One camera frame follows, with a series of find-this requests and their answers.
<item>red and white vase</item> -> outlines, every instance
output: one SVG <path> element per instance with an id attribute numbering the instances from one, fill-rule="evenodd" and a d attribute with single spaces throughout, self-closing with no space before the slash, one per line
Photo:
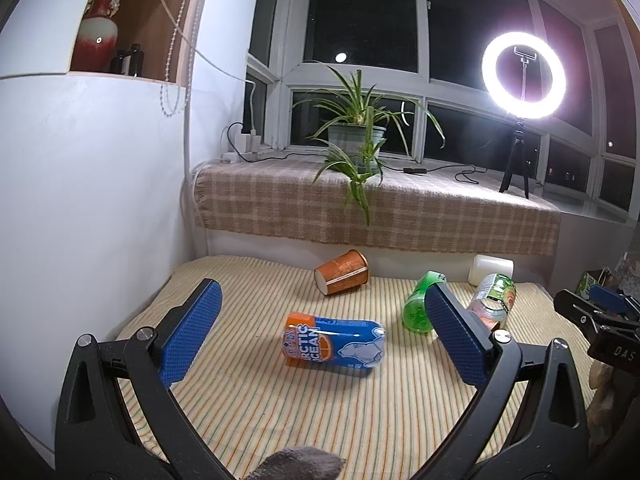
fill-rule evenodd
<path id="1" fill-rule="evenodd" d="M 89 0 L 78 29 L 71 70 L 101 72 L 113 57 L 118 26 L 111 19 L 120 0 Z"/>

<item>striped cloth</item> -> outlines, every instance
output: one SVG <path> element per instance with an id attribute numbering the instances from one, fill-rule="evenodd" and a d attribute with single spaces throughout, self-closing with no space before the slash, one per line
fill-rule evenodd
<path id="1" fill-rule="evenodd" d="M 455 180 L 460 168 L 423 176 L 385 171 L 365 186 L 371 211 L 344 207 L 347 178 L 312 162 L 268 160 L 214 164 L 197 176 L 194 195 L 207 229 L 294 238 L 325 244 L 433 253 L 556 253 L 560 212 L 541 199 L 474 176 L 478 186 Z"/>
<path id="2" fill-rule="evenodd" d="M 220 282 L 222 312 L 175 398 L 204 442 L 237 478 L 284 447 L 316 446 L 347 460 L 345 478 L 408 478 L 428 459 L 465 409 L 475 389 L 463 384 L 435 334 L 404 330 L 401 309 L 415 282 L 371 278 L 360 290 L 325 298 L 311 270 L 237 256 L 214 256 L 179 267 L 151 307 L 121 337 L 155 326 L 186 300 L 203 278 Z M 465 304 L 472 287 L 451 283 Z M 572 348 L 585 401 L 591 360 L 587 344 L 557 316 L 531 283 L 517 286 L 508 328 L 521 342 L 548 344 L 562 336 Z M 292 311 L 381 322 L 386 355 L 369 375 L 317 366 L 290 367 L 280 332 Z M 517 384 L 484 456 L 504 441 L 525 385 Z M 122 390 L 147 449 L 162 456 L 128 381 Z"/>

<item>orange paper cup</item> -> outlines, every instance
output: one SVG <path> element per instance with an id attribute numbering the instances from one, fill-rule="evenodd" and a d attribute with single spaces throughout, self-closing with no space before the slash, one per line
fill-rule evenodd
<path id="1" fill-rule="evenodd" d="M 352 249 L 318 267 L 315 277 L 320 292 L 330 296 L 367 283 L 369 264 L 360 251 Z"/>

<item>potted plant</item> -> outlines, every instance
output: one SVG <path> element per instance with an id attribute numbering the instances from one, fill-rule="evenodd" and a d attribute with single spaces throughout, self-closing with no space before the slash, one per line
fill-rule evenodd
<path id="1" fill-rule="evenodd" d="M 404 150 L 409 155 L 409 147 L 404 138 L 399 117 L 403 113 L 409 114 L 413 112 L 391 112 L 385 106 L 380 105 L 380 101 L 383 98 L 402 99 L 413 103 L 416 108 L 420 108 L 433 122 L 442 137 L 442 147 L 444 147 L 445 143 L 444 133 L 433 114 L 419 102 L 394 94 L 374 94 L 375 85 L 369 89 L 363 89 L 362 70 L 356 70 L 355 75 L 351 73 L 351 81 L 348 81 L 336 69 L 330 66 L 327 68 L 340 80 L 342 91 L 321 88 L 314 90 L 314 92 L 328 92 L 334 95 L 337 100 L 334 101 L 327 98 L 306 99 L 297 102 L 295 105 L 313 102 L 315 107 L 323 108 L 335 115 L 310 136 L 311 139 L 318 139 L 327 130 L 329 139 L 318 139 L 327 144 L 329 155 L 318 174 L 316 174 L 314 182 L 318 180 L 325 170 L 339 171 L 348 176 L 350 184 L 345 205 L 353 198 L 362 209 L 368 226 L 370 213 L 369 203 L 364 191 L 364 183 L 375 174 L 380 174 L 380 182 L 382 182 L 384 164 L 379 160 L 378 154 L 386 141 L 384 134 L 390 122 L 393 121 L 404 144 Z M 382 121 L 385 121 L 385 126 L 376 125 Z"/>

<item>polar bear illustration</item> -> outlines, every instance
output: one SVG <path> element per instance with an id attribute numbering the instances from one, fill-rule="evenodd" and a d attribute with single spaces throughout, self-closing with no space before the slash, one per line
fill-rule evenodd
<path id="1" fill-rule="evenodd" d="M 373 368 L 383 356 L 383 338 L 379 337 L 368 343 L 348 343 L 338 350 L 341 357 L 353 357 L 365 367 Z"/>

